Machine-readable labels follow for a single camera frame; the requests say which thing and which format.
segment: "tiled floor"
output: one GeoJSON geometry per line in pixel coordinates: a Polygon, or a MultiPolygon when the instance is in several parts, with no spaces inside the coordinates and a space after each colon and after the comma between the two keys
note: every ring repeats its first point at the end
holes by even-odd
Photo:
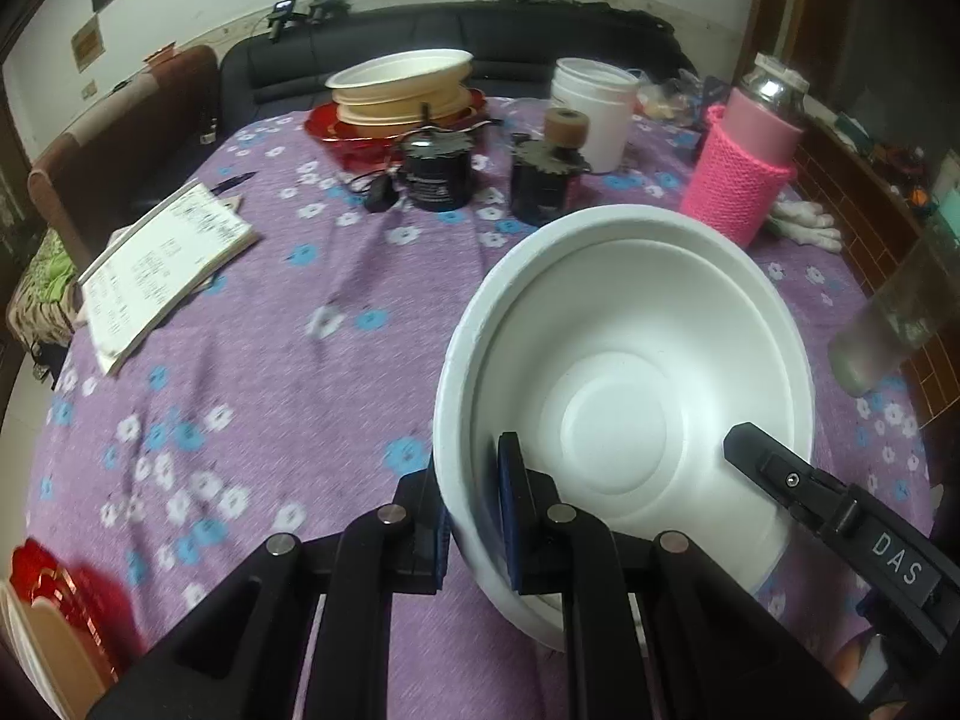
{"type": "Polygon", "coordinates": [[[46,420],[53,393],[40,384],[26,356],[0,429],[0,574],[8,576],[10,554],[23,539],[23,502],[34,459],[34,443],[46,420]]]}

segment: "black canister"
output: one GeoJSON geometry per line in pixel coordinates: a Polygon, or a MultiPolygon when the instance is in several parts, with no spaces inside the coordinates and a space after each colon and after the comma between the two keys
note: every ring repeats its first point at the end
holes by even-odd
{"type": "Polygon", "coordinates": [[[589,119],[568,108],[548,108],[544,139],[514,138],[510,210],[540,227],[577,207],[580,176],[589,164],[577,151],[587,141],[589,119]]]}
{"type": "Polygon", "coordinates": [[[473,194],[470,150],[466,132],[424,127],[400,144],[401,171],[408,196],[425,211],[454,211],[467,205],[473,194]]]}

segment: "white plastic bucket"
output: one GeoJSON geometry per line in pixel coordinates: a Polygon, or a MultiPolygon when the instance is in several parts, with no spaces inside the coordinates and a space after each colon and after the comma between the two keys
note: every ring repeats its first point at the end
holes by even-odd
{"type": "Polygon", "coordinates": [[[589,117],[587,143],[580,149],[593,172],[616,170],[630,133],[640,81],[627,71],[592,59],[557,60],[550,104],[589,117]]]}

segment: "notebook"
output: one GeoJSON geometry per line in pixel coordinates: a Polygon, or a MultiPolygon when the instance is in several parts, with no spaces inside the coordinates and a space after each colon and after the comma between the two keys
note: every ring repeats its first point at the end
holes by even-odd
{"type": "Polygon", "coordinates": [[[199,181],[128,228],[79,279],[104,374],[117,372],[176,303],[257,238],[199,181]]]}

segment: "metal screw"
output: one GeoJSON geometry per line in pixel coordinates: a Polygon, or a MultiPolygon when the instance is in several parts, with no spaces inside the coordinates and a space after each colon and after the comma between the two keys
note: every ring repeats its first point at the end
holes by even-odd
{"type": "Polygon", "coordinates": [[[674,555],[683,555],[690,548],[690,542],[683,533],[667,531],[661,536],[661,547],[674,555]]]}
{"type": "Polygon", "coordinates": [[[577,509],[569,504],[555,503],[549,509],[546,509],[546,517],[551,522],[562,525],[565,522],[573,522],[577,518],[577,509]]]}
{"type": "Polygon", "coordinates": [[[407,509],[398,503],[388,503],[376,510],[376,518],[384,525],[395,525],[407,518],[407,509]]]}
{"type": "Polygon", "coordinates": [[[286,555],[296,546],[296,538],[289,533],[274,533],[267,539],[267,552],[275,557],[286,555]]]}

